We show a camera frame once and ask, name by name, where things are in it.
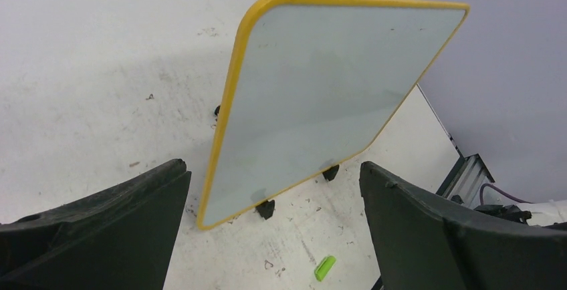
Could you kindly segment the yellow framed whiteboard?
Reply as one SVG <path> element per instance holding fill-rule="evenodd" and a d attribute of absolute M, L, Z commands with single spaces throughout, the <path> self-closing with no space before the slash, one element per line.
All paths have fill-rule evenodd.
<path fill-rule="evenodd" d="M 364 152 L 469 14 L 431 0 L 257 0 L 243 16 L 196 224 Z"/>

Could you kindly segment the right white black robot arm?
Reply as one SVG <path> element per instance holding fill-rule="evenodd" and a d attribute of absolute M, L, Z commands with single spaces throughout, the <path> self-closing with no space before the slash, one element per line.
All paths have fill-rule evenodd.
<path fill-rule="evenodd" d="M 482 204 L 475 211 L 530 226 L 566 230 L 566 200 L 511 205 Z"/>

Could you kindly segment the right aluminium rail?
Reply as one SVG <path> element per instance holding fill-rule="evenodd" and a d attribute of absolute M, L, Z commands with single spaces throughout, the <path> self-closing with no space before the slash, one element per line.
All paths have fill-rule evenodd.
<path fill-rule="evenodd" d="M 447 131 L 429 99 L 423 92 L 421 86 L 417 85 L 417 88 L 424 97 L 426 103 L 429 105 L 438 123 L 440 123 L 441 128 L 445 132 L 450 143 L 452 143 L 454 151 L 456 151 L 459 156 L 443 183 L 437 189 L 436 194 L 448 199 L 452 199 L 453 195 L 459 195 L 462 200 L 465 200 L 465 198 L 467 198 L 470 194 L 471 199 L 473 199 L 476 193 L 480 191 L 480 187 L 483 184 L 495 183 L 494 177 L 489 172 L 485 162 L 479 154 L 464 157 L 456 145 L 452 135 Z"/>

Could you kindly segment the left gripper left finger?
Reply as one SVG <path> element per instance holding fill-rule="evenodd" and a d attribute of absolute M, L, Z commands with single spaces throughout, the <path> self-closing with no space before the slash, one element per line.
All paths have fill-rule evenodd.
<path fill-rule="evenodd" d="M 1 288 L 162 289 L 190 181 L 173 159 L 1 225 Z"/>

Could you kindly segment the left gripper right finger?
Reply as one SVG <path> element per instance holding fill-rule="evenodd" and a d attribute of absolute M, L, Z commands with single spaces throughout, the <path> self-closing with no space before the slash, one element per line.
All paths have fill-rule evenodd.
<path fill-rule="evenodd" d="M 359 186 L 385 289 L 566 288 L 565 225 L 490 216 L 370 161 Z"/>

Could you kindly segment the green marker cap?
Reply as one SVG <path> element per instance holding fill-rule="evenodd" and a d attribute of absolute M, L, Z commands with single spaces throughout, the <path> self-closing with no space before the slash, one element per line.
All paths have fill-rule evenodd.
<path fill-rule="evenodd" d="M 322 282 L 330 269 L 334 266 L 336 258 L 333 255 L 324 257 L 318 266 L 314 269 L 314 276 L 318 282 Z"/>

